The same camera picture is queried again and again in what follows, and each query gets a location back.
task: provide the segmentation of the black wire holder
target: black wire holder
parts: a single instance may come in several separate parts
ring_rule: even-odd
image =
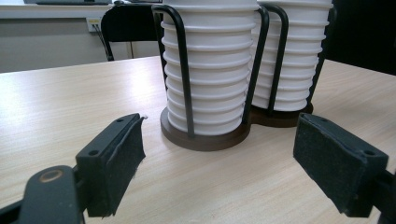
[[[257,9],[257,11],[260,13],[262,17],[262,26],[260,31],[260,39],[256,49],[253,69],[251,72],[250,82],[247,90],[247,99],[245,101],[245,107],[244,107],[244,113],[243,113],[241,125],[231,133],[226,133],[217,136],[203,136],[196,134],[194,131],[189,61],[188,61],[186,34],[185,34],[183,20],[181,19],[178,12],[174,8],[168,5],[153,5],[151,9],[153,12],[154,22],[156,26],[164,79],[167,78],[167,75],[165,74],[164,71],[164,68],[166,66],[166,60],[163,58],[163,53],[165,52],[165,50],[164,50],[164,45],[162,43],[163,28],[161,27],[162,20],[160,14],[163,13],[168,14],[175,24],[177,31],[178,51],[180,58],[183,91],[184,91],[184,100],[185,100],[184,103],[186,108],[187,134],[177,130],[176,128],[174,128],[172,125],[169,124],[167,118],[167,114],[168,114],[167,108],[165,108],[165,110],[161,114],[161,125],[162,125],[163,134],[176,145],[193,150],[205,150],[205,151],[220,150],[227,147],[232,147],[242,142],[248,136],[250,130],[250,123],[249,123],[250,107],[253,99],[254,89],[257,82],[257,77],[260,70],[262,53],[264,50],[265,39],[269,27],[269,15],[267,10],[264,7],[260,7],[259,9]]]
[[[282,26],[281,26],[281,32],[280,32],[280,38],[278,44],[278,51],[276,55],[274,78],[271,87],[270,99],[268,101],[268,107],[266,109],[263,109],[263,108],[258,108],[257,106],[253,106],[251,110],[251,114],[252,114],[251,121],[252,123],[260,124],[263,126],[269,126],[269,127],[277,127],[277,128],[295,127],[297,125],[297,120],[301,112],[311,114],[314,110],[311,101],[315,91],[315,87],[317,86],[318,83],[318,77],[320,75],[321,68],[326,58],[326,54],[329,48],[329,42],[332,38],[332,33],[334,30],[335,19],[336,19],[336,9],[333,7],[332,9],[330,9],[329,12],[329,19],[328,19],[329,25],[325,31],[326,38],[322,41],[321,44],[323,51],[318,54],[318,64],[312,79],[313,85],[310,87],[309,95],[306,99],[307,101],[306,107],[298,111],[284,112],[284,111],[275,111],[274,106],[276,101],[276,92],[280,79],[280,72],[282,68],[283,56],[285,52],[287,35],[289,30],[289,19],[288,19],[288,15],[281,7],[266,3],[261,4],[261,6],[266,7],[268,11],[276,13],[282,21]]]

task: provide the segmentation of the chair backrest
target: chair backrest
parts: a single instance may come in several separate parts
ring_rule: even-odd
[[[107,60],[114,61],[109,42],[157,41],[151,4],[114,6],[101,22]]]

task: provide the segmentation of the round base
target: round base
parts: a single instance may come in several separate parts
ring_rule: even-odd
[[[274,111],[272,116],[268,116],[266,109],[262,109],[253,105],[250,108],[250,122],[252,124],[259,124],[268,127],[291,128],[297,126],[300,113],[312,114],[312,111],[314,111],[314,107],[312,104],[309,104],[304,109],[299,111]]]
[[[247,138],[250,132],[249,124],[241,124],[234,131],[222,135],[206,136],[196,134],[188,137],[187,133],[173,127],[168,120],[168,109],[161,113],[161,129],[163,135],[172,143],[196,151],[216,151],[236,146]]]

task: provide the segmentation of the plastic cup stack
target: plastic cup stack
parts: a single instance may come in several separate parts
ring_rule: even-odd
[[[194,130],[221,135],[242,121],[255,27],[256,0],[163,0],[180,14],[186,31]],[[168,120],[187,131],[176,27],[164,14]]]
[[[318,54],[322,52],[321,41],[328,23],[331,0],[304,1],[258,1],[282,7],[289,17],[289,31],[283,57],[279,84],[276,92],[276,111],[298,111],[306,107],[306,98],[312,86],[312,77],[318,63]],[[254,55],[259,38],[259,15],[255,16],[257,26],[252,30]],[[270,12],[270,26],[265,42],[262,64],[257,80],[252,104],[267,108],[272,88],[276,53],[279,43],[281,21],[277,14]]]

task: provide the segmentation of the electrical socket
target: electrical socket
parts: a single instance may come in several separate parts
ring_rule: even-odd
[[[99,26],[99,30],[101,31],[101,26],[100,23],[102,21],[102,18],[99,17],[92,17],[92,18],[86,18],[87,19],[87,25],[88,25],[88,31],[89,32],[96,32],[95,28],[93,27],[94,25]]]

